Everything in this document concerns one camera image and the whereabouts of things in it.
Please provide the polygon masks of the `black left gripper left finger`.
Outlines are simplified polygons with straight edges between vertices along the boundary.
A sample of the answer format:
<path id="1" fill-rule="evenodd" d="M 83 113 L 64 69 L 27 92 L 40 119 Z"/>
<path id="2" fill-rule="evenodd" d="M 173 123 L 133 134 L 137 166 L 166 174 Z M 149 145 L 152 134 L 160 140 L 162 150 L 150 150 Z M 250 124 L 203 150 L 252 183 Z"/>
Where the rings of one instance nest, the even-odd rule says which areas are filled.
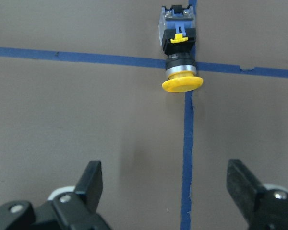
<path id="1" fill-rule="evenodd" d="M 101 161 L 90 161 L 77 182 L 74 193 L 91 213 L 96 213 L 103 191 Z"/>

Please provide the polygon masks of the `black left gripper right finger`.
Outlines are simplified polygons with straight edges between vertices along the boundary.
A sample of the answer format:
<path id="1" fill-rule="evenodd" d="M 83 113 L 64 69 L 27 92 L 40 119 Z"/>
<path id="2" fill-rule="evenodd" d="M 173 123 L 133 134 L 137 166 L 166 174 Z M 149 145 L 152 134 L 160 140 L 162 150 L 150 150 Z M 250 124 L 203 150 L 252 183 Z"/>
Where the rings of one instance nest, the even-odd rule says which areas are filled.
<path id="1" fill-rule="evenodd" d="M 230 159 L 227 166 L 226 187 L 244 219 L 251 223 L 260 206 L 266 188 L 239 159 Z"/>

